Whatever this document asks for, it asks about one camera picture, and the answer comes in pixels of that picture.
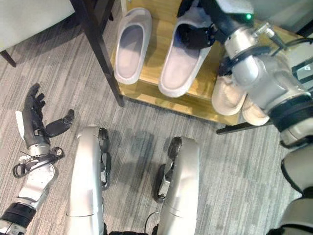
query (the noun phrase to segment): white chair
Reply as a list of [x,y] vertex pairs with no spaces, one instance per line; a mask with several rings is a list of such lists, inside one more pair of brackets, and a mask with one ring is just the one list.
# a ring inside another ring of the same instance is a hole
[[0,54],[15,67],[7,48],[53,26],[74,12],[69,0],[0,0]]

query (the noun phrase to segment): gray carpet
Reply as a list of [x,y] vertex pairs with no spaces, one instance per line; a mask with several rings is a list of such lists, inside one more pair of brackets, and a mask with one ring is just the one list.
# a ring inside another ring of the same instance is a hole
[[[111,53],[116,42],[120,7],[103,36]],[[174,136],[194,138],[201,145],[198,235],[263,235],[276,227],[297,193],[280,171],[286,150],[274,127],[218,136],[220,124],[125,99],[118,107],[80,26],[65,30],[60,23],[8,50],[16,68],[0,59],[0,212],[18,195],[25,179],[11,169],[25,151],[15,122],[29,87],[35,82],[46,95],[44,122],[76,112],[72,128],[52,139],[66,157],[56,166],[59,178],[28,227],[30,235],[64,232],[67,194],[79,130],[94,123],[111,138],[111,187],[103,193],[109,231],[143,231],[147,216],[160,210],[152,198],[157,169],[166,161]],[[158,215],[149,220],[149,233]]]

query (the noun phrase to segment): wooden shelf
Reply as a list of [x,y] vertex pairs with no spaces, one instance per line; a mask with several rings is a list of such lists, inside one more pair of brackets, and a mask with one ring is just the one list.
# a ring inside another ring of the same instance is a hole
[[[218,42],[213,45],[195,81],[185,95],[179,98],[169,98],[158,90],[157,86],[171,44],[180,2],[181,0],[122,0],[123,9],[126,11],[135,7],[148,9],[153,18],[153,25],[139,81],[134,85],[119,84],[120,89],[123,95],[133,99],[203,119],[235,125],[238,123],[238,115],[219,115],[211,104],[218,67],[224,55],[224,48]],[[285,42],[301,37],[278,27],[274,27],[274,30]],[[265,36],[260,38],[260,42],[271,48],[277,47]],[[113,62],[115,61],[115,52],[111,59]]]
[[227,125],[238,123],[238,114],[232,116],[219,115],[213,109],[211,102],[189,95],[169,98],[161,94],[157,86],[141,81],[133,85],[119,84],[119,86],[122,94],[132,99]]

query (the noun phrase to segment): white shoe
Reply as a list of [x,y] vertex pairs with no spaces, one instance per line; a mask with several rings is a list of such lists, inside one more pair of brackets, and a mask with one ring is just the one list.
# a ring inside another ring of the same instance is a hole
[[244,119],[254,126],[262,126],[269,120],[269,116],[258,105],[253,103],[249,96],[247,96],[244,102],[242,112]]
[[212,94],[212,105],[219,114],[229,116],[238,113],[246,93],[231,81],[231,75],[218,76]]
[[122,18],[114,68],[115,78],[120,83],[133,84],[139,79],[151,29],[151,14],[145,8],[134,8]]
[[177,19],[158,85],[159,90],[169,97],[179,97],[189,90],[211,49],[210,47],[201,50],[187,49],[177,31],[181,24],[203,28],[211,25],[211,19],[202,8],[198,7],[191,7]]

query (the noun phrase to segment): black metal leg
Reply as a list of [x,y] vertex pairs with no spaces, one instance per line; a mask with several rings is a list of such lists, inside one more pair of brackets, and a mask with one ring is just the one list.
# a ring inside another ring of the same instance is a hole
[[94,8],[94,14],[99,22],[101,34],[103,33],[107,21],[111,15],[114,0],[98,0]]
[[3,50],[0,52],[2,57],[13,67],[16,67],[15,61],[12,59],[12,57],[9,55],[9,53],[6,50]]
[[102,38],[97,18],[94,14],[90,0],[70,0],[76,12],[91,48],[97,57],[101,69],[111,87],[119,106],[124,106],[124,99],[119,89],[117,80],[113,75],[113,68],[108,51]]
[[[272,125],[272,124],[273,123],[271,121],[268,121],[267,123],[265,123],[262,126],[268,126],[268,125]],[[251,125],[251,124],[249,124],[247,122],[240,123],[240,124],[234,125],[234,126],[226,125],[224,128],[217,130],[216,134],[218,134],[218,135],[225,135],[225,134],[228,134],[228,133],[234,133],[234,132],[238,132],[238,131],[254,129],[254,128],[262,127],[262,126],[254,126],[254,125]]]

